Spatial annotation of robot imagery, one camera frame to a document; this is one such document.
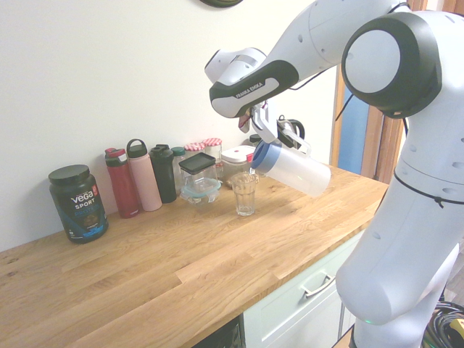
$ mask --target cabinet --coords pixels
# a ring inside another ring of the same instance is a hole
[[[331,348],[354,320],[334,276],[361,233],[266,296],[243,314],[246,348]]]

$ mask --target black lid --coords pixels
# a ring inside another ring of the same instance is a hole
[[[104,153],[104,160],[108,167],[122,167],[128,162],[128,157],[124,149],[115,149],[111,147],[104,150]]]
[[[49,174],[49,180],[54,185],[73,185],[88,178],[90,170],[86,165],[68,165]]]
[[[131,146],[134,141],[140,141],[141,144]],[[148,153],[145,143],[140,139],[132,139],[129,141],[127,145],[127,151],[129,158],[139,158],[145,156]]]
[[[213,156],[200,152],[182,162],[179,166],[190,175],[195,175],[205,170],[208,167],[216,164],[216,159]]]
[[[252,134],[249,136],[249,140],[252,143],[259,143],[261,141],[261,137],[258,136],[257,134]]]
[[[174,152],[169,150],[168,145],[156,145],[150,150],[150,157],[155,163],[171,163],[174,159]]]

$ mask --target protein powder tub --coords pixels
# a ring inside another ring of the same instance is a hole
[[[69,240],[84,244],[108,229],[107,215],[86,165],[70,165],[49,174],[50,193]]]

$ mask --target bottle cap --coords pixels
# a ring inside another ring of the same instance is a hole
[[[249,136],[248,140],[250,141],[250,143],[259,143],[261,141],[261,137],[257,134],[252,134]]]
[[[224,151],[221,158],[230,163],[247,163],[247,156],[253,154],[255,149],[254,146],[240,145]]]
[[[150,150],[150,158],[154,164],[171,163],[174,158],[174,153],[169,150],[168,145],[156,145]]]
[[[174,152],[174,156],[176,156],[176,157],[177,156],[183,156],[183,155],[186,154],[186,150],[183,147],[179,147],[179,146],[173,147],[171,149],[171,151]]]
[[[201,151],[204,150],[203,143],[190,143],[183,147],[186,151]]]
[[[134,141],[140,141],[140,145],[132,145]],[[127,145],[129,158],[139,158],[145,156],[148,151],[146,150],[145,143],[140,139],[132,139]]]
[[[73,185],[88,178],[90,170],[86,165],[68,165],[49,174],[49,180],[54,185]]]
[[[128,162],[128,156],[124,149],[110,147],[104,150],[104,159],[108,167],[121,167]]]
[[[205,146],[217,146],[217,145],[221,145],[222,143],[223,141],[219,138],[209,138],[209,139],[203,140],[203,144]]]

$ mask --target white lid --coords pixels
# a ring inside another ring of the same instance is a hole
[[[246,162],[247,156],[249,156],[250,154],[253,154],[255,149],[256,148],[254,146],[249,146],[249,145],[241,145],[241,146],[233,147],[232,149],[225,150],[221,154],[221,158],[231,163]]]

